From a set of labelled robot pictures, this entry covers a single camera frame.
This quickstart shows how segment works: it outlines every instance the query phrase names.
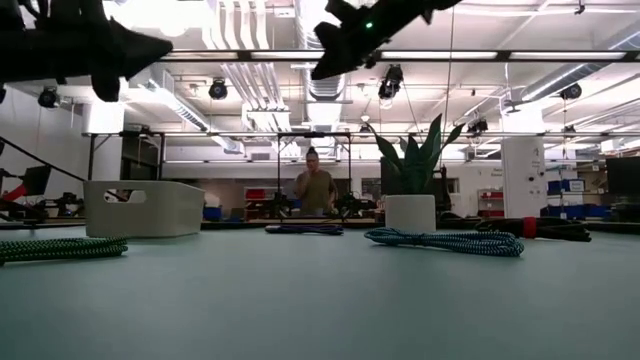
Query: white plastic bin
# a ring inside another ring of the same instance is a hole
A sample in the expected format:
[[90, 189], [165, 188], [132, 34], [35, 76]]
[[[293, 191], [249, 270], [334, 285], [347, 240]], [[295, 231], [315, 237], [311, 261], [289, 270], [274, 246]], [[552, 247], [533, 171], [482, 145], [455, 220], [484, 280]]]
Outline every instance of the white plastic bin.
[[[105, 199], [133, 190], [128, 202]], [[204, 191], [172, 181], [86, 181], [87, 236], [176, 237], [200, 231]]]

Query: computer monitor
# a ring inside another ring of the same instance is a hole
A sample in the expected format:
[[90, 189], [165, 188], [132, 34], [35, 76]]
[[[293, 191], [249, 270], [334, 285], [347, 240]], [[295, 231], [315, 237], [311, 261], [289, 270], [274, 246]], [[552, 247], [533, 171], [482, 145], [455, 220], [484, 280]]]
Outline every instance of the computer monitor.
[[27, 191], [24, 196], [44, 195], [50, 175], [51, 168], [49, 166], [28, 168], [22, 177], [22, 183]]
[[640, 156], [606, 160], [609, 193], [613, 195], [640, 195]]

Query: potted plant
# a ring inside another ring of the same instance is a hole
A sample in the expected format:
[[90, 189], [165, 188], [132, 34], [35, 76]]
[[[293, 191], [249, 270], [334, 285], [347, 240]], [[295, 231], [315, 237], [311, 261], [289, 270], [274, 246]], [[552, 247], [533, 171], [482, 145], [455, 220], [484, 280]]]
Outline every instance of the potted plant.
[[401, 186], [402, 194], [388, 195], [385, 199], [386, 226], [409, 233], [431, 233], [436, 231], [436, 201], [433, 192], [434, 168], [442, 150], [455, 141], [464, 124], [458, 125], [442, 143], [440, 123], [442, 114], [438, 115], [429, 126], [424, 144], [418, 145], [409, 136], [404, 159], [400, 159], [393, 145], [374, 133], [378, 149], [383, 155], [382, 161], [392, 169], [393, 177]]

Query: braided rope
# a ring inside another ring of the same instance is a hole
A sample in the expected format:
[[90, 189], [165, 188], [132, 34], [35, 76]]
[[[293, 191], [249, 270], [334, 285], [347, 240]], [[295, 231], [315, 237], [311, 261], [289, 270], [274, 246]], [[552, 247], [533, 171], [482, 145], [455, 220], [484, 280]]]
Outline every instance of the braided rope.
[[517, 257], [524, 245], [506, 232], [411, 234], [391, 228], [368, 231], [364, 236], [379, 244], [428, 246], [465, 254]]
[[126, 238], [67, 238], [0, 241], [0, 266], [5, 262], [91, 259], [120, 256], [128, 250]]

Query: olive t-shirt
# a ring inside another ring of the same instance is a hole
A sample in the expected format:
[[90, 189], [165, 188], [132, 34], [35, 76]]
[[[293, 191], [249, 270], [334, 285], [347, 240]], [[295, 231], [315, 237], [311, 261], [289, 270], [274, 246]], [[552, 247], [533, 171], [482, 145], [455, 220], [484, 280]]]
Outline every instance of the olive t-shirt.
[[[296, 183], [302, 181], [303, 174], [298, 175]], [[302, 205], [300, 213], [302, 215], [315, 215], [316, 209], [323, 209], [324, 212], [329, 211], [329, 195], [336, 191], [336, 185], [333, 182], [331, 174], [324, 170], [318, 170], [311, 173], [309, 183], [303, 194], [298, 195]]]

